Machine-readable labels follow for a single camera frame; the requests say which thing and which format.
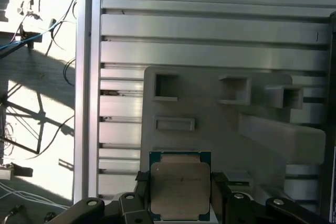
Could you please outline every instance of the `sunlit floor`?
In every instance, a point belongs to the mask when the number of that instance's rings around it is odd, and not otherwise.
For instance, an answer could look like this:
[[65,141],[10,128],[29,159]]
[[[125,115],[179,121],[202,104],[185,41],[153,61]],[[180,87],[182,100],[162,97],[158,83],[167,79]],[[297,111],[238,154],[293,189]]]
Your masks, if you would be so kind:
[[[8,13],[20,6],[23,0],[10,0]],[[32,7],[43,19],[30,21],[28,25],[42,33],[48,29],[52,18],[60,20],[68,9],[71,0],[41,0],[38,12],[38,0]],[[22,17],[15,12],[8,16],[9,22],[20,22]],[[50,32],[43,35],[41,43],[34,43],[29,51],[21,48],[0,62],[0,94],[8,93],[8,105],[5,116],[5,135],[7,138],[32,150],[40,149],[40,155],[23,150],[17,146],[4,146],[4,164],[15,163],[33,170],[32,177],[19,176],[13,181],[2,180],[2,183],[16,190],[39,193],[44,197],[52,197],[58,204],[70,204],[72,200],[73,180],[73,132],[74,121],[74,88],[63,78],[63,69],[75,56],[76,19],[70,10],[55,41],[63,49],[52,44]],[[10,41],[10,37],[0,37],[0,45]],[[67,77],[73,82],[74,64],[67,71]],[[59,126],[69,119],[54,138]],[[41,219],[47,211],[59,212],[54,207],[44,208],[41,204],[30,203],[16,196],[0,199],[1,216],[14,207],[14,204],[26,206],[27,218],[18,223],[42,223]]]

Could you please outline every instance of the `rectangular hole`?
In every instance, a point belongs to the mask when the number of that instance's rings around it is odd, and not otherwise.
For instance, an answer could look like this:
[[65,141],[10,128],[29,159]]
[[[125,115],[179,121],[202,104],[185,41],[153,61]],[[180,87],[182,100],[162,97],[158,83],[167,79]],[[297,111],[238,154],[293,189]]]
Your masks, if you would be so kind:
[[194,131],[194,118],[166,118],[156,117],[157,130],[173,130],[173,131]]
[[178,76],[172,74],[155,75],[155,100],[177,101]]

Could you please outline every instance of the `blue cable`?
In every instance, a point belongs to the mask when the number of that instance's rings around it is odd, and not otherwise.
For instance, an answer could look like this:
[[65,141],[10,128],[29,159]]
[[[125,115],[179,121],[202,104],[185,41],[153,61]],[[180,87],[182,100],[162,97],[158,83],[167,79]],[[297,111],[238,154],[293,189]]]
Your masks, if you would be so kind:
[[53,24],[48,30],[46,30],[46,31],[44,31],[43,33],[40,33],[40,34],[38,34],[38,35],[32,36],[32,37],[30,37],[30,38],[28,38],[28,39],[19,40],[19,41],[12,42],[12,43],[10,43],[10,44],[3,45],[3,46],[0,47],[0,50],[5,49],[5,48],[7,48],[7,47],[9,47],[9,46],[11,46],[11,45],[21,44],[21,43],[23,43],[23,42],[27,42],[27,41],[30,41],[30,40],[34,40],[34,39],[36,39],[36,38],[42,36],[42,35],[45,34],[46,32],[51,31],[52,29],[54,29],[54,28],[58,25],[58,23],[59,23],[59,22],[56,22],[56,23]]

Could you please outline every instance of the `square hole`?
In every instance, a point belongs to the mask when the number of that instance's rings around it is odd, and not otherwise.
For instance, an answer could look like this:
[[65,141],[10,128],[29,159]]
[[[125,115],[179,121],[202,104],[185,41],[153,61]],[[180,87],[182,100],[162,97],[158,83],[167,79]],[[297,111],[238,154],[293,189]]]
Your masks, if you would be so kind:
[[173,74],[156,74],[154,99],[161,101],[177,101],[178,76]]
[[283,108],[301,109],[302,108],[302,90],[284,88],[282,100]]
[[250,79],[248,77],[224,76],[220,78],[223,84],[221,103],[250,104]]

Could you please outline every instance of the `white wire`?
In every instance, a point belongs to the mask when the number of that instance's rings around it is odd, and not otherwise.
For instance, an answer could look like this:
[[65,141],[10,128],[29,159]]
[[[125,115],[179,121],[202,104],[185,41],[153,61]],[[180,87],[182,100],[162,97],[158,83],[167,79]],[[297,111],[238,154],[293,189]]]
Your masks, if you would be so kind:
[[[16,195],[16,196],[18,196],[18,197],[20,197],[20,198],[24,198],[24,199],[26,199],[26,200],[33,200],[33,201],[35,201],[35,202],[39,202],[39,203],[42,203],[42,204],[44,204],[44,203],[48,203],[48,204],[52,204],[53,206],[60,206],[60,207],[62,207],[62,208],[64,208],[64,209],[68,209],[68,208],[69,208],[68,206],[64,206],[64,205],[61,205],[61,204],[57,204],[57,203],[51,201],[50,199],[44,198],[44,197],[39,196],[39,195],[31,194],[31,193],[28,193],[28,192],[26,192],[26,191],[11,191],[11,190],[7,190],[6,188],[4,188],[4,187],[2,187],[2,186],[0,186],[0,188],[2,188],[2,189],[4,189],[5,191],[9,192],[8,194],[2,196],[0,199],[4,198],[4,197],[6,197],[6,196],[8,196],[8,195],[10,195],[10,194],[14,194],[14,195]],[[24,194],[32,195],[32,196],[35,196],[35,197],[40,197],[40,198],[45,199],[45,200],[36,199],[36,198],[34,198],[34,197],[31,197],[31,196],[25,196]]]
[[2,196],[0,199],[5,198],[8,195],[14,194],[15,196],[17,196],[21,199],[28,200],[28,201],[31,201],[31,202],[40,203],[40,204],[43,204],[43,205],[49,205],[49,206],[53,206],[53,207],[58,207],[58,208],[61,208],[61,209],[64,209],[64,210],[69,208],[69,207],[66,207],[66,206],[58,205],[56,203],[45,202],[45,201],[42,201],[42,200],[29,199],[29,198],[26,198],[24,196],[21,196],[19,193],[24,193],[24,191],[10,191],[7,194],[5,194],[4,196]]
[[14,194],[14,195],[16,195],[19,198],[22,198],[24,200],[28,200],[28,201],[31,201],[31,202],[36,202],[36,203],[40,203],[40,204],[44,204],[44,205],[59,207],[59,208],[64,209],[64,210],[69,208],[68,206],[57,204],[57,203],[51,201],[50,199],[47,199],[47,198],[42,197],[40,195],[31,194],[31,193],[28,193],[26,191],[15,191],[12,188],[4,185],[1,182],[0,182],[0,188],[4,189],[6,192],[8,192],[5,195],[1,196],[0,199],[3,199],[5,197],[7,197],[8,195]]
[[[0,187],[5,187],[7,190],[9,190],[9,191],[15,191],[15,190],[13,190],[12,188],[10,188],[9,186],[6,186],[5,184],[3,184],[3,183],[1,183],[0,182]],[[36,199],[36,198],[40,198],[40,199],[43,199],[43,201],[47,201],[47,202],[49,202],[49,203],[53,203],[53,204],[55,204],[52,200],[50,200],[50,199],[47,199],[47,198],[45,198],[45,197],[42,197],[42,196],[40,196],[40,195],[36,195],[36,194],[32,194],[32,193],[28,193],[28,192],[26,192],[26,191],[20,191],[20,193],[21,193],[21,195],[22,194],[27,194],[27,195],[29,195],[29,196],[32,196],[32,198],[33,199]]]

